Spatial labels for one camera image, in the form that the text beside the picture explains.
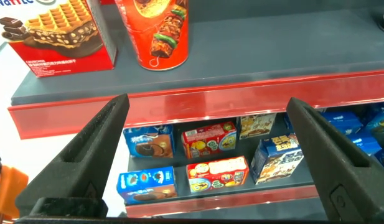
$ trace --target red shelf edge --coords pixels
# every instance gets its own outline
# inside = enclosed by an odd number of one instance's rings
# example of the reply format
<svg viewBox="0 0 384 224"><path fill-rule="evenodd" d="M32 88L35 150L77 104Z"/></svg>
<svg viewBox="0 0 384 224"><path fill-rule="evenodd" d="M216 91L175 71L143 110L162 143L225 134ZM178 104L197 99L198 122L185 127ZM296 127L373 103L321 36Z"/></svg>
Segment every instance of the red shelf edge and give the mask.
<svg viewBox="0 0 384 224"><path fill-rule="evenodd" d="M384 70L129 94L125 127L284 112L292 96L316 108L384 101ZM113 97L18 105L8 111L21 139L72 134Z"/></svg>
<svg viewBox="0 0 384 224"><path fill-rule="evenodd" d="M198 212L318 197L315 185L126 206L130 218Z"/></svg>

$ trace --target waffle box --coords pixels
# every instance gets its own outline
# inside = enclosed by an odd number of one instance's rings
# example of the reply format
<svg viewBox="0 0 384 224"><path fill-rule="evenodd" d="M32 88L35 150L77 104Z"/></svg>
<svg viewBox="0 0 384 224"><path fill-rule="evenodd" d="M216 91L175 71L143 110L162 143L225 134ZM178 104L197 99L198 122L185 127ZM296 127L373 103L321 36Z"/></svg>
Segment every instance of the waffle box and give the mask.
<svg viewBox="0 0 384 224"><path fill-rule="evenodd" d="M244 156L239 156L189 164L186 166L186 172L190 191L196 193L243 185L248 176L248 164Z"/></svg>
<svg viewBox="0 0 384 224"><path fill-rule="evenodd" d="M231 121L183 132L181 138L188 159L236 148L236 128Z"/></svg>
<svg viewBox="0 0 384 224"><path fill-rule="evenodd" d="M120 174L117 192L127 205L176 197L174 168L170 166Z"/></svg>
<svg viewBox="0 0 384 224"><path fill-rule="evenodd" d="M124 129L129 154L134 157L174 157L174 133L171 124Z"/></svg>
<svg viewBox="0 0 384 224"><path fill-rule="evenodd" d="M0 0L0 39L37 77L114 67L98 0Z"/></svg>
<svg viewBox="0 0 384 224"><path fill-rule="evenodd" d="M294 133L261 140L251 162L256 184L290 176L304 155Z"/></svg>
<svg viewBox="0 0 384 224"><path fill-rule="evenodd" d="M240 139L262 136L271 132L276 113L256 114L238 118Z"/></svg>

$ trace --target gray shelf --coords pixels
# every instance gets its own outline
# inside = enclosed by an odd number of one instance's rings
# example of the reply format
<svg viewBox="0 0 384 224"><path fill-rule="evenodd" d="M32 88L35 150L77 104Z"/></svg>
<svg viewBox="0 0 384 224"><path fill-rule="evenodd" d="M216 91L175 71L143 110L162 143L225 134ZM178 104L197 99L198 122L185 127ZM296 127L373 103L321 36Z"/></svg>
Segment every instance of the gray shelf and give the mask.
<svg viewBox="0 0 384 224"><path fill-rule="evenodd" d="M322 202L319 198L164 215L163 218L221 220L327 220Z"/></svg>
<svg viewBox="0 0 384 224"><path fill-rule="evenodd" d="M51 78L27 74L12 105L384 69L384 0L190 2L189 59L141 68L116 6L104 6L118 44L114 70Z"/></svg>
<svg viewBox="0 0 384 224"><path fill-rule="evenodd" d="M211 197L218 195L239 194L245 192L253 192L257 190L271 190L280 189L286 187L299 187L304 185L313 185L313 180L305 160L297 166L296 170L290 177L286 177L279 180L270 181L263 184L255 185L253 178L248 174L247 180L244 185L237 187L224 187L218 190L209 190L206 192L191 193L189 189L189 181L186 174L186 165L198 162L213 161L217 159L226 159L235 156L245 156L247 162L250 163L254 152L258 146L260 139L272 138L280 136L282 134L289 133L286 125L283 121L283 115L278 114L272 132L269 135L262 137L255 137L238 141L236 149L222 154L215 154L201 158L187 159L180 141L180 134L183 131L188 131L197 127L205 126L207 124L215 124L229 119L211 120L211 121L199 121L193 123L183 123L175 126L176 129L176 153L173 159L151 159L151 158L137 158L130 157L128 163L128 170L143 170L152 169L165 166L174 166L176 186L178 197L167 198L164 200L154 201L156 202L168 202L174 200L186 200L200 197Z"/></svg>

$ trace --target kebab image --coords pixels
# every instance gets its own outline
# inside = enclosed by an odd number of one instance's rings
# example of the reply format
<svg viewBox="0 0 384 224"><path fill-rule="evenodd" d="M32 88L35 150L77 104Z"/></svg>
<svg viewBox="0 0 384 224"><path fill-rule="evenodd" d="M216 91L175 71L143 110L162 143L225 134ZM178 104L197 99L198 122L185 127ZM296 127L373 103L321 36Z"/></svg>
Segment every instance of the kebab image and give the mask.
<svg viewBox="0 0 384 224"><path fill-rule="evenodd" d="M187 15L187 1L177 0L171 12L164 18L154 34L150 52L157 58L169 58L179 43L180 29Z"/></svg>

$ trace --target oreo box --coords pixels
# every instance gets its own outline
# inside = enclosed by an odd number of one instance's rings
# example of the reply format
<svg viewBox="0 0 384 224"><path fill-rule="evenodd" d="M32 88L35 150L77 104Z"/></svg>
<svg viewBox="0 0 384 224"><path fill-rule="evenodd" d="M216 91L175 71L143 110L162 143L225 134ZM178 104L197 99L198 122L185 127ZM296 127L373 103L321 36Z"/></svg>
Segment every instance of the oreo box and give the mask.
<svg viewBox="0 0 384 224"><path fill-rule="evenodd" d="M304 155L294 133L261 140L251 162L255 184L290 176Z"/></svg>
<svg viewBox="0 0 384 224"><path fill-rule="evenodd" d="M129 153L136 157L174 157L173 127L170 124L123 130Z"/></svg>
<svg viewBox="0 0 384 224"><path fill-rule="evenodd" d="M174 168L169 166L120 174L117 192L127 205L175 197Z"/></svg>
<svg viewBox="0 0 384 224"><path fill-rule="evenodd" d="M350 111L324 112L321 115L345 135L357 133L363 126L356 115ZM284 116L284 122L287 128L293 131L288 115Z"/></svg>
<svg viewBox="0 0 384 224"><path fill-rule="evenodd" d="M114 68L99 0L0 0L0 41L37 77ZM5 66L14 66L11 58Z"/></svg>
<svg viewBox="0 0 384 224"><path fill-rule="evenodd" d="M368 132L362 131L347 136L355 145L369 156L381 150L377 140Z"/></svg>

